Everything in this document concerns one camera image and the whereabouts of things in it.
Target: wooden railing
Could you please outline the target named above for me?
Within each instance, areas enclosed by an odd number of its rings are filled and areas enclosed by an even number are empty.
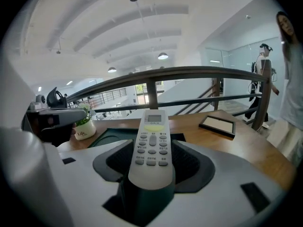
[[[176,80],[176,79],[190,79],[190,78],[215,78],[216,83],[214,83],[214,96],[213,97],[202,97],[189,100],[179,100],[173,102],[158,103],[157,101],[157,81],[166,80]],[[263,83],[262,94],[243,94],[234,96],[220,96],[220,84],[221,78],[232,78],[232,79],[244,79],[251,81],[259,81]],[[257,130],[261,127],[265,114],[268,108],[270,90],[271,90],[271,68],[266,67],[263,70],[263,75],[256,73],[251,73],[243,70],[228,69],[221,67],[208,67],[208,66],[195,66],[195,67],[172,67],[157,70],[149,70],[144,72],[138,72],[108,81],[101,82],[99,84],[90,86],[83,89],[69,97],[67,97],[67,102],[72,102],[80,98],[88,97],[97,93],[102,93],[105,91],[133,86],[137,84],[146,83],[147,93],[149,97],[149,104],[144,105],[133,105],[120,107],[119,110],[133,110],[133,109],[158,109],[159,107],[168,107],[176,105],[190,105],[190,104],[200,104],[200,103],[211,103],[214,102],[215,110],[218,108],[219,101],[232,100],[238,98],[249,98],[260,96],[261,100],[257,108],[256,118],[252,120],[252,128]],[[111,112],[116,111],[116,108],[104,108],[100,110],[95,110],[99,112]],[[238,115],[245,114],[246,112],[251,112],[252,109],[244,110],[238,112]]]

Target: glass wall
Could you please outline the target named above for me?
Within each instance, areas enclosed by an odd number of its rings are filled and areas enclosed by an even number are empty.
[[[207,66],[223,67],[222,53],[220,50],[206,49]]]
[[[276,70],[276,75],[272,77],[273,84],[280,91],[279,96],[271,92],[268,106],[268,114],[273,118],[279,117],[279,110],[283,97],[285,65],[282,54],[280,38],[272,38],[257,43],[249,44],[229,52],[222,51],[224,67],[251,71],[251,64],[256,61],[259,55],[259,47],[262,43],[273,48],[268,59],[271,60],[272,68]],[[225,79],[224,95],[246,94],[249,92],[250,81],[240,79]],[[237,99],[247,106],[250,102],[247,98]]]

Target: man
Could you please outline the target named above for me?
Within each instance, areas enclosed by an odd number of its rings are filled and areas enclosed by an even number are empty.
[[[263,67],[264,67],[264,64],[265,64],[264,61],[267,60],[267,57],[269,56],[269,53],[272,50],[273,49],[271,47],[269,47],[267,44],[260,45],[260,55],[258,56],[256,64],[255,64],[255,73],[260,74],[260,75],[263,74]],[[273,84],[271,85],[271,89],[273,90],[273,92],[276,95],[279,95],[279,90]],[[261,88],[261,83],[260,82],[258,82],[258,84],[257,84],[256,93],[262,93],[262,88]],[[259,104],[260,99],[261,99],[261,97],[259,97],[259,96],[256,97],[255,101],[251,104],[250,109],[257,107],[258,104]],[[255,111],[250,112],[250,113],[246,113],[243,117],[243,120],[249,121],[250,117],[252,116],[252,114],[254,112]],[[266,112],[266,115],[265,115],[264,122],[262,123],[262,126],[264,128],[268,129],[269,125],[265,122],[268,122],[268,113],[267,112]]]

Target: white plant pot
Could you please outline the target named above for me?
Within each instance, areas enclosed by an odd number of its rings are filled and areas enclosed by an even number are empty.
[[[75,137],[77,140],[84,140],[92,137],[96,133],[96,127],[92,120],[75,128]]]

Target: person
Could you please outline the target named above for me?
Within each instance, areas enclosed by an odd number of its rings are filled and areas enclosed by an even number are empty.
[[[269,47],[267,44],[262,44],[260,45],[260,55],[257,57],[257,60],[256,60],[256,64],[255,64],[255,73],[257,74],[260,74],[262,75],[263,74],[263,67],[264,67],[264,60],[267,60],[267,57],[269,56],[269,53],[270,51],[272,51],[273,49],[271,47]],[[271,89],[273,90],[273,92],[276,94],[276,95],[279,95],[279,90],[272,84],[271,85]],[[261,88],[261,83],[257,83],[257,90],[256,90],[256,93],[261,93],[262,92],[262,88]],[[255,108],[258,106],[259,104],[259,101],[260,101],[261,97],[256,97],[255,98],[255,101],[251,104],[250,106],[250,109],[251,108]],[[252,112],[249,112],[249,113],[246,113],[243,117],[243,120],[245,121],[249,121],[252,114],[254,113],[255,111],[252,111]],[[266,115],[265,115],[265,119],[264,119],[264,122],[262,123],[262,126],[264,128],[269,128],[268,124],[265,123],[265,122],[268,122],[268,113],[266,112]]]
[[[295,166],[303,157],[303,48],[287,14],[278,12],[286,87],[278,120],[267,140]]]

